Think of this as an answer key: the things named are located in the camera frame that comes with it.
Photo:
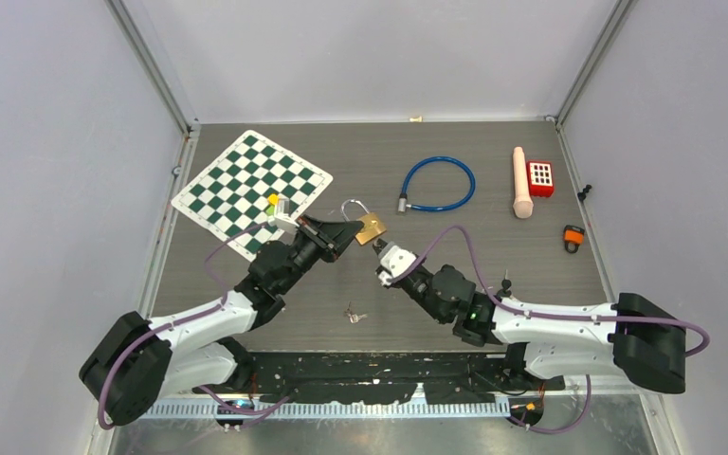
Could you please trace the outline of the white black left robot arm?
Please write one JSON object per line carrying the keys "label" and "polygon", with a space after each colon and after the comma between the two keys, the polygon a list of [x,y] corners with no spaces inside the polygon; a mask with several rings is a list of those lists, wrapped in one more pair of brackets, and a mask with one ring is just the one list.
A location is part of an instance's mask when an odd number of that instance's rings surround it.
{"label": "white black left robot arm", "polygon": [[284,295],[317,262],[338,260],[364,227],[307,215],[289,226],[292,242],[262,244],[241,281],[217,282],[218,299],[157,318],[131,311],[114,322],[79,371],[101,428],[129,425],[174,393],[207,385],[240,392],[251,384],[254,363],[236,335],[276,317]]}

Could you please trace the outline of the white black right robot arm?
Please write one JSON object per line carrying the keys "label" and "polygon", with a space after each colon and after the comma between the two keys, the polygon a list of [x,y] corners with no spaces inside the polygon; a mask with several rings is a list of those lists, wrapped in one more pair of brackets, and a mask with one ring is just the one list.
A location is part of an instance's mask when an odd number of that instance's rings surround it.
{"label": "white black right robot arm", "polygon": [[373,250],[383,286],[403,290],[465,343],[505,346],[503,376],[516,389],[558,376],[617,375],[649,391],[685,391],[686,330],[638,294],[586,306],[529,303],[490,296],[449,264],[431,273],[394,242],[378,240]]}

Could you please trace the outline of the brass padlock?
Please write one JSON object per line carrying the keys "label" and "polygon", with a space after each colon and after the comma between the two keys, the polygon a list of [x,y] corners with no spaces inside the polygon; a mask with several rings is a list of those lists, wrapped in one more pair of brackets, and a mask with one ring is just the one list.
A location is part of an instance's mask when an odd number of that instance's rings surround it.
{"label": "brass padlock", "polygon": [[347,199],[340,205],[340,212],[345,221],[350,221],[350,217],[347,215],[346,209],[351,204],[359,206],[364,212],[364,214],[358,218],[358,221],[363,224],[363,227],[355,236],[356,241],[361,246],[374,241],[376,238],[387,232],[385,223],[376,213],[370,211],[369,208],[359,199]]}

